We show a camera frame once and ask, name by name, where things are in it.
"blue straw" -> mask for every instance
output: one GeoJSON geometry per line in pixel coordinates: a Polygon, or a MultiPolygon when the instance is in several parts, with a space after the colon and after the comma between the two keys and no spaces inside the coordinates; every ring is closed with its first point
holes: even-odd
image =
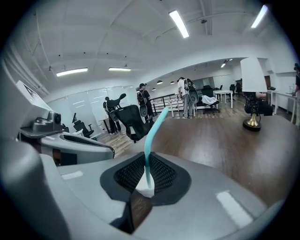
{"type": "Polygon", "coordinates": [[[151,152],[151,144],[154,138],[155,133],[158,131],[160,125],[163,123],[166,115],[169,112],[169,108],[165,107],[161,112],[160,116],[155,121],[151,130],[149,131],[146,141],[145,141],[145,171],[146,171],[146,180],[148,184],[148,188],[151,188],[151,178],[150,178],[150,167],[149,167],[149,155],[151,152]]]}

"gold lamp base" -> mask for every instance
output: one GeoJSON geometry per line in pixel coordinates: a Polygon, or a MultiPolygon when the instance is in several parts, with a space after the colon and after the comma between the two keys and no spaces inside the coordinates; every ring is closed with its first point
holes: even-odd
{"type": "Polygon", "coordinates": [[[261,130],[261,124],[256,121],[255,113],[252,114],[250,119],[243,121],[243,127],[253,132],[258,132],[261,130]]]}

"fluorescent light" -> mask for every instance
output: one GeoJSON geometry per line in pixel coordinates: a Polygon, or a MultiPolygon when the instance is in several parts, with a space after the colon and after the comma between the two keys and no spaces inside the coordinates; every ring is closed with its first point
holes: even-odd
{"type": "Polygon", "coordinates": [[[265,14],[268,11],[268,7],[266,5],[263,5],[262,9],[260,10],[259,14],[257,15],[254,23],[252,24],[251,28],[256,28],[257,25],[260,23],[260,21],[263,19],[265,14]]]}
{"type": "Polygon", "coordinates": [[[173,19],[175,24],[177,25],[177,27],[178,27],[179,31],[181,32],[183,38],[187,38],[188,37],[188,31],[187,31],[186,26],[184,25],[181,17],[179,16],[179,13],[176,10],[174,10],[174,11],[170,12],[169,15],[173,19]]]}
{"type": "MultiPolygon", "coordinates": [[[[80,101],[80,102],[77,102],[77,103],[82,103],[82,102],[84,102],[84,101],[80,101]]],[[[77,104],[77,103],[73,103],[73,105],[74,105],[74,104],[77,104]]]]}
{"type": "Polygon", "coordinates": [[[131,71],[130,68],[120,68],[120,67],[110,67],[108,69],[108,71],[125,71],[125,72],[129,72],[131,71]]]}
{"type": "Polygon", "coordinates": [[[72,74],[72,73],[81,73],[81,72],[87,72],[88,68],[80,68],[80,69],[74,69],[74,70],[70,70],[70,71],[65,71],[65,72],[61,72],[61,73],[57,73],[56,75],[58,77],[63,76],[63,75],[68,75],[68,74],[72,74]]]}

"white lampshade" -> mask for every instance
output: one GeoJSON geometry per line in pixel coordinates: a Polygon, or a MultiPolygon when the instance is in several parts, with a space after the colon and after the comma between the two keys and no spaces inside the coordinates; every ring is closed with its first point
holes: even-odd
{"type": "Polygon", "coordinates": [[[262,67],[257,58],[240,61],[243,78],[243,92],[266,92],[267,85],[262,67]]]}

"lamp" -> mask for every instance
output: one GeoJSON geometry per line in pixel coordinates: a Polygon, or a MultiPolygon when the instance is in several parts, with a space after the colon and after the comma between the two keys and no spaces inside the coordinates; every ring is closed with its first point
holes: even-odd
{"type": "MultiPolygon", "coordinates": [[[[267,85],[263,70],[257,58],[246,58],[240,61],[243,79],[243,92],[266,92],[267,85]]],[[[260,131],[261,124],[256,121],[258,106],[251,108],[251,118],[243,121],[243,127],[250,131],[260,131]]]]}

